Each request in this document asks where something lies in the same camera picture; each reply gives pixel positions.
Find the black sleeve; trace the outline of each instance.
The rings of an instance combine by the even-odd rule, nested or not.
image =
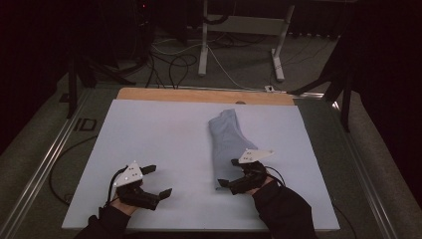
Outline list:
[[[260,218],[275,239],[317,238],[311,207],[291,189],[272,181],[253,197]]]
[[[130,216],[127,216],[112,206],[102,208],[100,215],[100,219],[97,219],[94,215],[91,216],[88,220],[88,226],[75,239],[123,238]]]

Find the white board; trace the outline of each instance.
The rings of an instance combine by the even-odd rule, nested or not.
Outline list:
[[[87,163],[63,228],[80,229],[106,202],[109,182],[134,160],[157,165],[142,188],[173,188],[155,211],[137,210],[128,228],[140,230],[265,230],[251,196],[215,190],[208,121],[235,109],[243,135],[275,154],[262,160],[313,208],[316,230],[339,229],[299,109],[114,100]]]

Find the wrist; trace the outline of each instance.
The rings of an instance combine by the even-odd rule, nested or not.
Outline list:
[[[109,205],[126,214],[127,216],[131,216],[131,214],[133,214],[133,212],[135,212],[137,209],[137,207],[122,203],[119,199],[112,201]]]
[[[260,190],[263,186],[265,186],[266,184],[270,183],[270,182],[271,182],[271,181],[273,181],[273,180],[274,180],[273,178],[271,178],[271,177],[267,176],[267,178],[265,179],[265,181],[264,181],[264,183],[263,183],[263,185],[262,185],[261,187],[251,189],[251,190],[247,191],[246,193],[248,193],[248,194],[250,194],[251,196],[253,196],[253,195],[254,195],[257,191],[259,191],[259,190]]]

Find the gray carpet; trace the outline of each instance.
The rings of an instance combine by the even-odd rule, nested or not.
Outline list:
[[[258,39],[257,36],[240,35],[239,37],[248,41]],[[166,36],[158,36],[156,42],[164,39],[166,39]],[[198,43],[199,41],[190,41],[189,45],[195,46]],[[245,43],[236,42],[236,44],[244,45]],[[221,66],[224,67],[232,80],[241,87],[236,86],[228,79],[210,54],[208,56],[207,75],[198,77],[196,63],[189,67],[186,78],[180,83],[180,88],[237,90],[252,88],[261,90],[266,85],[274,85],[277,89],[283,91],[294,90],[318,77],[335,46],[335,41],[318,37],[289,37],[282,50],[282,63],[284,63],[286,75],[286,81],[282,84],[274,81],[274,71],[270,58],[270,50],[276,44],[277,39],[273,37],[268,37],[258,44],[247,47],[218,48],[219,46],[210,43]],[[174,53],[186,47],[175,41],[165,41],[157,44],[156,48],[162,52]],[[190,48],[183,53],[199,57],[199,47]],[[174,59],[171,56],[160,55],[160,57],[168,61]],[[185,59],[186,61],[193,60],[191,57]],[[181,60],[174,63],[184,64]],[[182,79],[181,77],[186,71],[186,68],[182,67],[169,69],[169,64],[158,59],[155,59],[154,67],[160,81],[167,88],[171,88],[168,77],[169,70],[171,70],[173,82],[176,83]],[[127,78],[136,82],[137,87],[144,87],[149,73],[150,69],[144,67],[135,74],[127,76]],[[109,104],[122,87],[103,76],[98,77],[101,81],[94,90],[84,90],[80,86],[80,98],[83,91],[90,91],[91,94],[78,115],[81,119],[97,120],[98,125],[94,131],[72,131],[62,152],[72,145],[99,133]],[[151,82],[152,87],[156,87],[157,82],[157,77],[154,76]],[[0,223],[2,224],[6,222],[26,183],[37,166],[42,163],[61,127],[66,122],[68,106],[59,103],[60,96],[67,91],[66,84],[66,78],[63,78],[59,82],[57,93],[43,105],[1,155]],[[325,88],[326,86],[320,86],[313,89],[313,92],[323,93]],[[352,96],[351,133],[345,133],[341,129],[338,124],[337,112],[328,103],[315,99],[297,99],[296,104],[300,107],[306,123],[332,203],[341,211],[335,210],[341,229],[320,233],[319,238],[354,238],[352,230],[355,231],[357,238],[384,238],[376,217],[374,217],[371,204],[368,203],[367,195],[362,189],[362,182],[355,168],[356,157],[360,158],[369,172],[371,182],[373,182],[377,189],[377,195],[385,205],[386,213],[397,238],[420,238],[420,235],[422,235],[421,210],[400,177],[388,150],[362,107],[358,95],[353,94]],[[62,197],[75,191],[94,143],[95,139],[87,141],[69,150],[59,158],[52,178],[54,187]],[[66,212],[67,206],[52,195],[46,180],[14,238],[73,238],[77,233],[76,231],[61,229]],[[164,236],[168,238],[176,235],[145,233],[144,238]],[[208,238],[210,235],[190,234],[187,236]],[[227,235],[217,234],[212,236],[214,238],[227,237]]]

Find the wire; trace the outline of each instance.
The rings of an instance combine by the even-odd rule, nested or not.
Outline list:
[[[170,64],[170,68],[171,68],[171,65],[173,65],[173,62],[167,62],[166,60],[164,60],[164,59],[162,59],[162,58],[159,58],[159,57],[157,57],[157,56],[155,56],[153,53],[150,53],[150,56],[151,56],[151,60],[152,60],[152,62],[154,63],[154,57],[156,57],[157,59],[159,59],[159,60],[162,60],[162,61],[164,61],[164,62],[166,62],[166,63],[168,63],[168,64]],[[156,76],[156,79],[157,80],[159,80],[159,82],[162,84],[162,86],[165,88],[165,85],[162,83],[162,81],[161,81],[161,79],[159,78],[159,76],[158,76],[158,72],[155,70],[155,64],[153,64],[152,65],[152,70],[153,70],[153,72],[155,73],[155,76]],[[173,87],[173,89],[176,89],[176,87],[175,87],[175,85],[174,85],[174,82],[173,82],[173,79],[171,78],[171,73],[170,73],[170,70],[169,70],[169,75],[170,75],[170,83],[171,83],[171,86]]]
[[[112,203],[112,201],[111,201],[112,184],[114,183],[114,181],[118,177],[118,175],[123,173],[126,169],[127,169],[127,166],[125,168],[120,169],[117,173],[114,174],[111,181],[109,182],[108,195],[107,195],[105,207],[109,206],[109,204]]]
[[[172,56],[172,55],[178,55],[178,54],[180,54],[180,53],[186,52],[187,50],[189,50],[189,49],[191,49],[191,48],[201,47],[201,46],[202,46],[202,44],[195,44],[195,45],[193,45],[193,46],[187,47],[187,48],[185,48],[185,49],[183,49],[183,50],[181,50],[181,51],[174,52],[174,53],[166,53],[166,52],[163,52],[163,51],[159,50],[158,48],[156,48],[154,45],[152,45],[152,48],[153,48],[153,49],[155,49],[155,51],[157,51],[158,53],[161,53],[161,54],[164,54],[164,55],[169,55],[169,56]]]
[[[320,51],[322,51],[323,49],[325,49],[327,46],[328,46],[328,43],[329,43],[329,41],[327,41],[326,43],[325,43],[325,46],[323,46],[323,47],[321,47],[321,48],[319,48],[316,52],[314,52],[314,54],[312,55],[312,56],[310,56],[310,57],[306,57],[306,58],[303,58],[303,59],[301,59],[300,61],[298,61],[298,62],[292,62],[292,63],[286,63],[286,64],[283,64],[283,66],[286,66],[286,65],[293,65],[293,64],[299,64],[299,63],[302,63],[302,62],[304,62],[305,60],[308,60],[308,59],[312,59],[312,58],[314,58]]]
[[[332,203],[332,206],[344,217],[344,219],[347,221],[348,225],[350,226],[351,231],[353,232],[354,239],[357,239],[356,231],[354,230],[353,226],[351,225],[351,222],[348,220],[348,218],[344,215],[344,213],[335,206],[334,203]]]
[[[275,177],[275,176],[273,176],[273,175],[271,175],[270,173],[267,173],[267,175],[269,177],[271,177],[273,179],[276,179],[280,183],[280,185],[286,186],[285,180],[283,179],[282,175],[277,170],[275,170],[273,167],[270,167],[270,166],[265,166],[265,167],[266,168],[269,168],[269,169],[272,169],[273,171],[275,171],[279,175],[280,179],[277,178],[277,177]]]
[[[140,71],[142,67],[144,67],[144,63],[136,63],[134,66],[116,71],[116,73],[122,77],[128,77]]]
[[[166,43],[166,42],[176,41],[176,40],[177,39],[175,39],[175,38],[167,38],[167,39],[161,40],[159,42],[153,42],[152,45],[159,45],[161,43]]]
[[[241,85],[237,84],[237,83],[236,83],[236,82],[235,82],[235,81],[234,81],[234,80],[230,77],[230,75],[226,72],[226,70],[223,68],[223,66],[221,66],[221,64],[220,64],[220,62],[218,61],[217,57],[214,55],[214,52],[212,51],[212,49],[211,49],[211,48],[208,48],[208,50],[210,51],[211,55],[214,57],[214,59],[215,59],[215,61],[217,62],[218,66],[220,66],[221,70],[223,70],[223,72],[226,74],[226,76],[230,79],[230,81],[231,81],[234,85],[236,85],[237,87],[239,87],[239,88],[241,88],[241,89],[244,89],[244,90],[264,92],[264,90],[261,90],[261,89],[246,88],[246,87],[243,87],[243,86],[241,86]]]
[[[57,165],[57,163],[59,162],[59,160],[66,154],[66,153],[68,153],[70,150],[72,150],[72,149],[74,149],[75,147],[77,147],[77,146],[79,146],[79,145],[81,145],[81,144],[83,144],[83,143],[85,143],[85,142],[87,142],[87,141],[90,141],[90,140],[92,140],[92,139],[94,139],[94,138],[96,138],[96,137],[98,137],[98,135],[95,135],[95,136],[92,136],[92,137],[89,137],[89,138],[87,138],[87,139],[85,139],[85,140],[82,140],[82,141],[80,141],[80,142],[78,142],[78,143],[76,143],[76,144],[74,144],[74,145],[72,145],[72,146],[70,146],[68,149],[66,149],[65,151],[63,151],[58,157],[57,157],[57,159],[56,159],[56,161],[53,163],[53,166],[52,166],[52,168],[51,168],[51,170],[50,170],[50,174],[49,174],[49,187],[50,187],[50,190],[51,190],[51,192],[53,193],[53,195],[57,198],[57,199],[59,199],[59,201],[61,201],[61,202],[63,202],[64,204],[66,204],[66,205],[71,205],[71,203],[70,203],[70,199],[72,199],[72,194],[66,194],[65,195],[65,199],[63,199],[57,192],[56,192],[56,190],[54,189],[54,186],[53,186],[53,171],[54,171],[54,169],[55,169],[55,167],[56,167],[56,165]]]
[[[255,41],[248,41],[248,40],[244,40],[244,39],[240,39],[238,37],[235,37],[235,35],[233,35],[233,34],[224,33],[221,36],[219,36],[218,38],[216,38],[215,40],[210,41],[210,42],[211,43],[214,43],[217,46],[219,46],[219,47],[214,47],[214,49],[218,49],[218,48],[232,48],[232,47],[242,48],[242,47],[249,47],[249,46],[252,46],[252,45],[256,45],[258,43],[263,42],[264,40],[266,40],[268,38],[268,36],[265,36],[265,35],[258,35],[258,36],[259,36],[259,38],[257,40],[255,40]],[[225,39],[225,40],[229,41],[229,43],[221,43],[221,40],[222,39]],[[236,44],[235,43],[235,40],[236,41],[239,41],[239,42],[247,43],[247,44],[239,45],[239,44]]]
[[[186,76],[187,76],[187,74],[189,73],[189,67],[191,67],[191,66],[194,66],[196,63],[197,63],[197,58],[194,56],[194,55],[192,55],[192,54],[186,54],[186,55],[180,55],[180,56],[175,56],[174,58],[173,58],[173,60],[171,60],[171,61],[167,61],[167,60],[165,60],[165,59],[163,59],[163,58],[161,58],[161,57],[159,57],[159,56],[157,56],[157,53],[151,53],[151,56],[153,57],[153,58],[156,58],[156,59],[158,59],[158,60],[160,60],[160,61],[163,61],[163,62],[165,62],[165,63],[167,63],[167,64],[169,64],[169,68],[168,68],[168,77],[169,77],[169,80],[170,80],[170,83],[171,83],[171,86],[173,87],[173,89],[174,90],[176,90],[176,89],[178,89],[179,88],[179,86],[180,86],[180,84],[183,82],[183,80],[186,78]],[[185,60],[185,58],[186,57],[189,57],[189,58],[192,58],[193,59],[193,61],[191,61],[190,63],[188,63],[186,60]],[[183,61],[184,62],[184,64],[182,64],[182,65],[179,65],[179,64],[175,64],[175,62],[177,61],[177,60],[181,60],[181,61]],[[178,82],[177,82],[177,84],[175,84],[175,81],[173,80],[173,76],[172,76],[172,72],[171,72],[171,70],[173,69],[173,67],[183,67],[183,68],[185,68],[185,72],[184,72],[184,75],[180,78],[180,80],[178,80]]]
[[[149,59],[151,60],[151,66],[147,65],[148,68],[151,69],[151,72],[149,73],[149,77],[148,77],[148,81],[146,82],[145,87],[148,88],[149,84],[151,83],[152,80],[152,75],[155,74],[156,78],[155,78],[155,82],[157,83],[158,87],[160,85],[162,85],[165,88],[165,85],[161,82],[161,79],[158,76],[158,72],[155,70],[155,61],[152,58],[152,53],[149,53]]]
[[[307,44],[300,50],[298,51],[296,54],[294,54],[292,57],[288,58],[287,60],[285,60],[284,62],[282,62],[282,65],[286,64],[287,62],[291,61],[293,58],[297,57],[298,55],[301,54],[301,52],[303,52],[311,43],[311,39],[308,40]]]

